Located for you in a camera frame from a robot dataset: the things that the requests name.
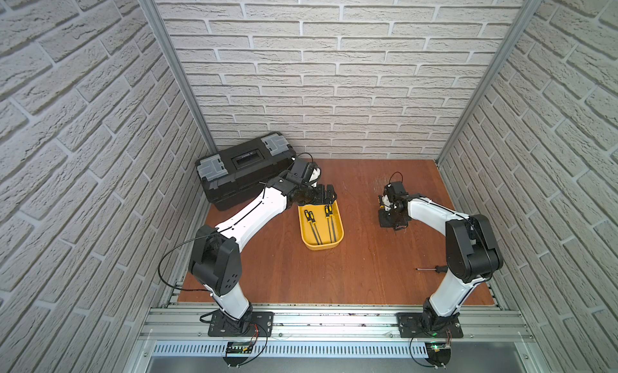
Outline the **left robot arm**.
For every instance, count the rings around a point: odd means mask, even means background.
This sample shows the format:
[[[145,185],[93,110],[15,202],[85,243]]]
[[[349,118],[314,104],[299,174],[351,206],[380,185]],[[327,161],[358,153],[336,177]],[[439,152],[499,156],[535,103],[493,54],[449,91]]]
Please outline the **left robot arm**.
[[[205,225],[193,240],[188,271],[231,323],[249,325],[253,307],[243,294],[241,253],[246,244],[273,218],[294,205],[321,205],[336,194],[319,183],[317,163],[297,158],[291,168],[268,181],[257,197],[233,217],[215,227]]]

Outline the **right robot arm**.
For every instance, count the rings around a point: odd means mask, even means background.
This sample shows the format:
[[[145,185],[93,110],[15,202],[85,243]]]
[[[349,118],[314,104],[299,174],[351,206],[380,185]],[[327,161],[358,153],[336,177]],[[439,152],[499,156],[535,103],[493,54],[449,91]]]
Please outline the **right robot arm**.
[[[378,211],[380,226],[395,231],[412,220],[445,237],[446,272],[439,288],[423,304],[420,327],[441,331],[457,319],[474,289],[502,268],[504,258],[489,219],[441,206],[421,194],[409,194],[401,182],[384,188]]]

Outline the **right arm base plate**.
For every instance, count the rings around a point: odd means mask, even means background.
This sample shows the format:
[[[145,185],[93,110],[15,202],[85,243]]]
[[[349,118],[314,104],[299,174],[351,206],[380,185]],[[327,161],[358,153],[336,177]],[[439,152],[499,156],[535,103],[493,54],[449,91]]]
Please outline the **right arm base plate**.
[[[404,312],[396,313],[395,318],[402,339],[462,339],[464,337],[458,314],[440,317],[426,312]]]

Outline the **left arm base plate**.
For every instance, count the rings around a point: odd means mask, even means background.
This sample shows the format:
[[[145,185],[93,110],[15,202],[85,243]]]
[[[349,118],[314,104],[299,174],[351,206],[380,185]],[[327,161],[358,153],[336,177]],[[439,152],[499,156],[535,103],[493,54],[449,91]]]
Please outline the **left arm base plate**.
[[[234,320],[221,310],[217,310],[210,316],[208,336],[220,337],[254,337],[267,338],[272,334],[274,312],[252,312],[248,317]]]

